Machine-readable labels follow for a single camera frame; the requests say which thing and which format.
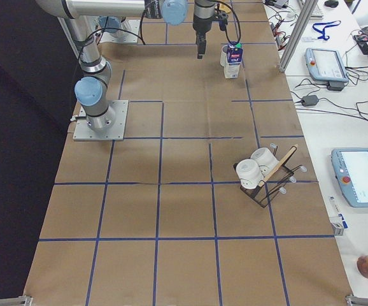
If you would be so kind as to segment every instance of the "dark background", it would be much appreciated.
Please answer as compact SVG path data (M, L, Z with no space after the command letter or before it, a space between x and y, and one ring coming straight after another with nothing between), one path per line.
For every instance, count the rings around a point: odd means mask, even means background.
M75 67L56 17L33 0L0 0L0 298L23 294L74 107Z

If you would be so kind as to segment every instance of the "blue lanyard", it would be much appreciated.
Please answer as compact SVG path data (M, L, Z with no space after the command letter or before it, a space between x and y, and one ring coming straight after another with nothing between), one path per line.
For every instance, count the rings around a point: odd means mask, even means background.
M325 35L325 29L328 27L336 27L341 23L341 20L331 21L331 22L317 22L313 24L313 29L319 32L321 36L317 37L319 40L329 40L330 36ZM317 29L316 26L324 26L323 29Z

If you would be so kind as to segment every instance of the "blue joint cap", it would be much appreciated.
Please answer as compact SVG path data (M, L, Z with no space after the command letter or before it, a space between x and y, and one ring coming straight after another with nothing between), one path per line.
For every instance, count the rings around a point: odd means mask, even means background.
M168 24L176 26L187 16L187 0L165 0L161 7L161 15Z
M104 28L104 27L114 27L114 28L117 28L117 29L120 29L122 27L122 24L120 23L120 20L118 17L113 17L113 16L100 16L99 19L99 25ZM108 33L115 33L117 32L118 30L116 29L108 29L108 30L105 30L105 32L108 32Z
M102 97L103 88L96 78L86 76L75 84L75 96L83 106L95 105Z

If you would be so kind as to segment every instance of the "white desk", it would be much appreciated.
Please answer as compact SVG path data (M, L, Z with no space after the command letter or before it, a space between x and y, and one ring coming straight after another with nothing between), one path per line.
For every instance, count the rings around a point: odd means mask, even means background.
M303 36L314 38L319 36L319 33L311 28L315 22L341 20L341 24L326 30L326 35L330 36L328 41L300 42L297 46L286 74L290 90L296 92L299 96L304 96L315 89L309 86L306 86L304 89L294 89L304 77L309 76L304 61L306 48L336 49L343 55L345 51L355 44L350 33L359 29L357 22L343 0L340 0L339 6L334 9L325 7L323 3L324 0L319 0L318 5L325 14L324 19L321 21L310 20ZM290 5L296 11L300 11L294 0L290 0ZM270 8L266 8L266 12L268 17L274 14ZM290 23L284 23L280 29L290 33L292 27L289 25ZM366 55L362 55L358 47L355 47L348 53L348 64L349 66L368 66L368 58ZM355 106L355 102L368 100L368 81L359 82L357 86L349 84L341 92L330 92L322 89L314 94L319 98L328 98L338 105L345 107ZM320 101L313 109L349 113L349 111L332 106L327 101ZM368 122L341 115L314 113L305 110L299 110L298 115L308 143L316 176L320 183L327 212L330 216L336 214L334 208L329 203L329 197L334 196L348 224L348 229L344 231L344 235L336 237L336 240L353 294L357 297L368 298L368 279L362 277L357 269L357 258L368 254L368 208L352 208L347 204L341 194L330 162L331 150L336 147L368 147Z

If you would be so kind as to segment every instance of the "screen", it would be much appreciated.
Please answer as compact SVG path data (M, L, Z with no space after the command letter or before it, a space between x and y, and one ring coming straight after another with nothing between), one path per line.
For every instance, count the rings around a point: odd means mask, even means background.
M343 78L337 54L334 51L313 50L318 73L321 77Z
M368 151L341 152L359 203L368 203Z

